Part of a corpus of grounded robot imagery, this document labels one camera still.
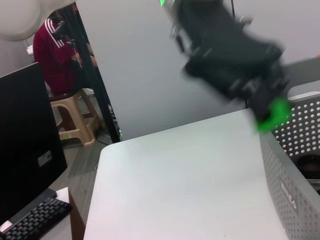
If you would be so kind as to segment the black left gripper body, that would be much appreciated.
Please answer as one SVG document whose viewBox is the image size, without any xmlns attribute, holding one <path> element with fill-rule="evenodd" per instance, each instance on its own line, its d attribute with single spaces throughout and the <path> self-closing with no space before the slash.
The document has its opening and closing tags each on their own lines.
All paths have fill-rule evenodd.
<svg viewBox="0 0 320 240">
<path fill-rule="evenodd" d="M 191 75 L 231 99 L 248 99 L 249 86 L 271 89 L 271 68 L 282 67 L 283 51 L 246 34 L 221 0 L 178 0 L 172 11 L 191 41 Z"/>
</svg>

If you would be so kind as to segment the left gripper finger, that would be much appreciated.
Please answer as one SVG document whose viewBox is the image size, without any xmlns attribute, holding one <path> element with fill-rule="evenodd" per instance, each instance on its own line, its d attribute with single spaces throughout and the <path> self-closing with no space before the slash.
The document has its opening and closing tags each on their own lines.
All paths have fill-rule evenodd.
<svg viewBox="0 0 320 240">
<path fill-rule="evenodd" d="M 289 77 L 282 67 L 271 68 L 271 99 L 274 100 L 283 95 L 288 85 Z"/>
<path fill-rule="evenodd" d="M 247 86 L 248 106 L 257 120 L 266 120 L 270 116 L 269 105 L 272 101 L 269 86 Z"/>
</svg>

